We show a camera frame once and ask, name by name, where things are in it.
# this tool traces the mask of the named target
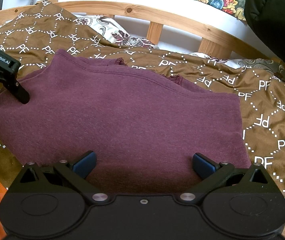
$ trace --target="bed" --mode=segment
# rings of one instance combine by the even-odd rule
[[[163,25],[199,35],[202,37],[202,41],[197,52],[190,55],[146,47],[114,46],[99,33],[83,26],[71,13],[102,15],[111,19],[117,15],[148,20],[150,25],[146,38],[153,44],[159,42]],[[37,18],[37,20],[27,22],[27,18]],[[18,77],[23,77],[50,63],[50,57],[54,53],[55,40],[53,37],[59,35],[57,39],[65,38],[65,41],[68,41],[68,44],[62,45],[61,43],[59,46],[66,46],[63,48],[76,55],[78,52],[83,53],[85,55],[83,57],[102,58],[105,52],[106,55],[103,57],[108,58],[119,54],[119,57],[123,57],[129,67],[149,69],[168,77],[179,74],[205,89],[236,93],[241,101],[243,140],[250,159],[252,162],[260,162],[266,167],[285,197],[285,63],[281,60],[269,59],[240,39],[210,25],[135,4],[107,1],[57,2],[44,0],[37,5],[0,11],[0,25],[12,19],[15,21],[0,28],[0,49],[21,61],[22,68]],[[63,20],[64,26],[68,27],[59,28],[59,25],[62,24],[61,20]],[[50,36],[46,40],[49,43],[43,44],[43,41],[38,39],[38,41],[32,41],[33,45],[29,47],[28,51],[23,51],[26,46],[24,43],[20,45],[20,42],[30,42],[29,36],[26,41],[18,41],[18,36],[12,40],[8,39],[12,32],[7,26],[13,27],[12,31],[17,28],[17,32],[21,31],[21,34],[25,31],[32,35],[33,26],[44,27],[49,23],[52,24],[53,32],[45,28],[41,30],[39,27],[39,34],[36,33],[37,35],[46,35],[46,37],[49,34]],[[65,29],[68,28],[75,34],[71,36],[66,34]],[[73,39],[76,34],[79,35],[78,37],[82,37],[83,41],[80,40],[80,42],[84,42],[82,44],[87,42],[94,46],[84,45],[85,47],[78,51],[78,48],[74,47],[78,38]],[[232,51],[246,59],[228,60]],[[0,141],[0,200],[21,167],[22,164]],[[0,239],[4,236],[5,232],[0,225]]]

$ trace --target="wooden headboard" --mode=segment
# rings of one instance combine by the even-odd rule
[[[121,2],[109,1],[69,1],[55,4],[71,13],[87,13],[88,15],[105,15],[113,18],[115,15],[132,17],[150,21],[146,38],[158,44],[163,25],[171,26],[202,37],[200,46],[195,51],[202,52],[211,57],[229,58],[231,52],[247,59],[264,58],[266,55],[245,43],[244,41],[213,26],[191,20],[189,18],[169,13],[163,10]],[[35,5],[21,6],[0,10],[0,25],[14,19],[19,13]]]

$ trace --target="brown bedsheet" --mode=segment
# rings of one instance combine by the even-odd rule
[[[167,77],[179,74],[205,89],[239,95],[250,159],[264,164],[285,197],[285,83],[270,72],[251,66],[231,69],[216,60],[164,50],[119,47],[48,1],[0,28],[0,49],[21,61],[19,77],[46,67],[57,49],[65,49],[73,56],[122,57],[129,67],[141,71],[149,69]],[[10,186],[21,167],[0,141],[0,182],[4,187]]]

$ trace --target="purple fabric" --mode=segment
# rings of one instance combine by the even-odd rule
[[[28,104],[0,93],[0,139],[22,164],[50,165],[93,150],[90,183],[105,192],[141,193],[181,192],[199,182],[195,152],[250,166],[237,95],[91,62],[58,50],[47,68],[21,81]]]

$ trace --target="silver bolt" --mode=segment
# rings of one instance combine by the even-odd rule
[[[148,203],[148,200],[146,200],[146,199],[141,199],[141,200],[140,200],[140,203],[141,203],[141,204],[147,204],[147,203]]]
[[[191,201],[194,200],[196,196],[193,193],[182,193],[180,198],[184,201]]]
[[[95,201],[105,201],[108,196],[105,193],[96,193],[93,194],[93,200]]]

